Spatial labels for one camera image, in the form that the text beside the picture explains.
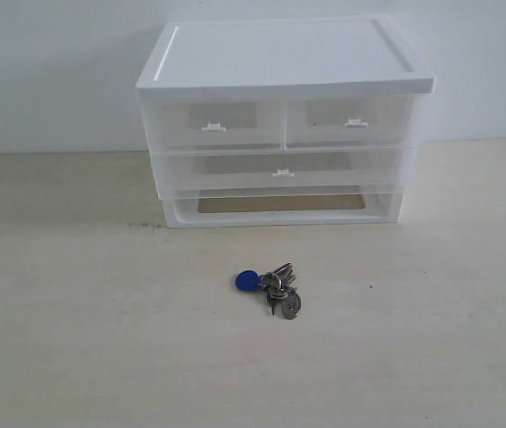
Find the clear upper left drawer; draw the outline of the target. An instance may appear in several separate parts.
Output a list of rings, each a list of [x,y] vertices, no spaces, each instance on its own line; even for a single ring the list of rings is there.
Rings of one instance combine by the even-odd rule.
[[[214,152],[279,148],[282,104],[144,103],[142,118],[153,152]]]

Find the clear wide drawer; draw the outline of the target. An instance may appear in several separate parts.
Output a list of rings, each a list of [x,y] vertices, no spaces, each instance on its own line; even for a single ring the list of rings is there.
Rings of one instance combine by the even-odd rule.
[[[371,148],[339,152],[150,156],[160,199],[353,193],[358,187],[406,185],[416,151]]]

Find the keys with blue fob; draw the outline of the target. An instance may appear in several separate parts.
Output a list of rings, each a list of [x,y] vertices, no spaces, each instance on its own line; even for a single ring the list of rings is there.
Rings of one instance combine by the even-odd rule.
[[[280,308],[281,316],[292,320],[302,309],[302,299],[294,286],[295,279],[294,266],[287,262],[262,275],[254,270],[244,270],[236,275],[234,284],[240,292],[263,292],[272,315]]]

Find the white plastic drawer cabinet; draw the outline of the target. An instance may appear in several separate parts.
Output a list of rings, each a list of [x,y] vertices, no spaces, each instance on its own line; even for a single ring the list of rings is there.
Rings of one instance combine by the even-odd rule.
[[[251,152],[339,152],[375,148],[416,151],[404,187],[358,187],[353,193],[309,193],[162,200],[171,228],[394,223],[417,159],[435,73],[384,16],[167,24],[136,84],[144,103],[282,104],[279,148],[165,155]],[[291,102],[411,96],[415,110],[402,145],[286,147]]]

